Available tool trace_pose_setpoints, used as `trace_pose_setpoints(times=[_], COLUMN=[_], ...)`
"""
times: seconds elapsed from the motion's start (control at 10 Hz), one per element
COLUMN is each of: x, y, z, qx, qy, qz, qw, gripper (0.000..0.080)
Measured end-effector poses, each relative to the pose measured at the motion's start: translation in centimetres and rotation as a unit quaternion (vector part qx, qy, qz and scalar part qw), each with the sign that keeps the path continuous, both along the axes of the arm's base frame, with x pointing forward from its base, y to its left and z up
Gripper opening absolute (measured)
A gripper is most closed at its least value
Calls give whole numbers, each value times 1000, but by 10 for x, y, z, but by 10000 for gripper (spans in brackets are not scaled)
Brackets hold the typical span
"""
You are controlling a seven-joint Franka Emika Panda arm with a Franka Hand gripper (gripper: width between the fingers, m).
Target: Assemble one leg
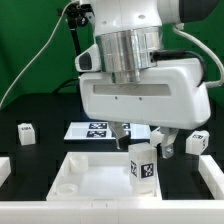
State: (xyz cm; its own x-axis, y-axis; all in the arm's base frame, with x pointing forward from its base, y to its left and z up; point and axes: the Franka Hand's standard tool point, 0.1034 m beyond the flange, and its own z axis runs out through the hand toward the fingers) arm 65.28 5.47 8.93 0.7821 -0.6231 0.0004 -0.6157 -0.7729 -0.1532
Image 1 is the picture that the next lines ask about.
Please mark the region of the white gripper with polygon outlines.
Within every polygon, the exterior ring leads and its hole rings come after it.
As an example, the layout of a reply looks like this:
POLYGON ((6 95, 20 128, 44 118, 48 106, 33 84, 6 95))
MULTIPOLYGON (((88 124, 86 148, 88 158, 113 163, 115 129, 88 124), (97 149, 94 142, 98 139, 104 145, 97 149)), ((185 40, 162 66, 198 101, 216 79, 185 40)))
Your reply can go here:
POLYGON ((161 126, 162 157, 173 156, 178 129, 195 129, 211 115, 202 69, 195 58, 160 61, 140 72, 136 84, 114 84, 106 73, 80 78, 84 111, 110 123, 118 150, 127 150, 130 136, 120 122, 161 126))

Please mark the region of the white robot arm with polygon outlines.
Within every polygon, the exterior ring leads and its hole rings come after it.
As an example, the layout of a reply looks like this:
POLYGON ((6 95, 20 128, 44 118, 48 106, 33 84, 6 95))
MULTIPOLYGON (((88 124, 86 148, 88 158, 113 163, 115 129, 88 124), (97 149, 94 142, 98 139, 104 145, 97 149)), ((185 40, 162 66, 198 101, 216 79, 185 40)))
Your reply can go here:
POLYGON ((158 126, 165 158, 181 129, 195 129, 209 119, 207 90, 224 84, 224 65, 195 37, 187 22, 205 19, 220 0, 80 0, 90 8, 94 44, 75 59, 85 113, 106 120, 117 147, 128 143, 124 122, 158 126), (186 50, 165 50, 161 28, 192 41, 213 58, 220 79, 205 80, 204 62, 186 50))

